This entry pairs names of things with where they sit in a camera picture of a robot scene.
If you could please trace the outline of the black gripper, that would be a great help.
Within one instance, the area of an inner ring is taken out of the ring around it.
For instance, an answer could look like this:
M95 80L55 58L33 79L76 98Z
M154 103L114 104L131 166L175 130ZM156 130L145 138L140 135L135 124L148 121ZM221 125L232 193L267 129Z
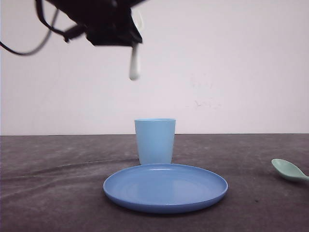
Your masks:
M76 26L64 31L64 40L85 34L94 46L133 46L142 36L132 18L131 8L141 0L50 0Z

